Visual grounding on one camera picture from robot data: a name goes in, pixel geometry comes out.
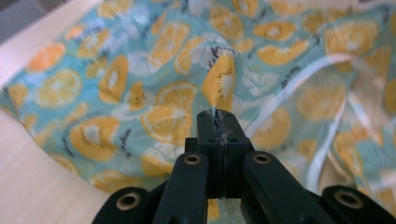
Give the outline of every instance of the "wrinkled fabric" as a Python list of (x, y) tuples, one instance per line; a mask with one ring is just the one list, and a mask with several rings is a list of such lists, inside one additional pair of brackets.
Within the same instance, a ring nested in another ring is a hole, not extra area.
[[(0, 106), (63, 167), (112, 193), (169, 177), (195, 116), (231, 111), (256, 150), (318, 192), (327, 155), (396, 215), (396, 7), (105, 1), (42, 49)], [(210, 200), (211, 223), (240, 223)]]

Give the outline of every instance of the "table surface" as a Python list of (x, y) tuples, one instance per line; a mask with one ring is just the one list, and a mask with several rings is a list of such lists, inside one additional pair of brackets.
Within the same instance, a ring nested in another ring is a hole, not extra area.
[[(0, 88), (99, 1), (71, 1), (0, 45)], [(108, 195), (58, 165), (1, 110), (0, 124), (0, 223), (91, 223)], [(320, 189), (340, 182), (326, 161)]]

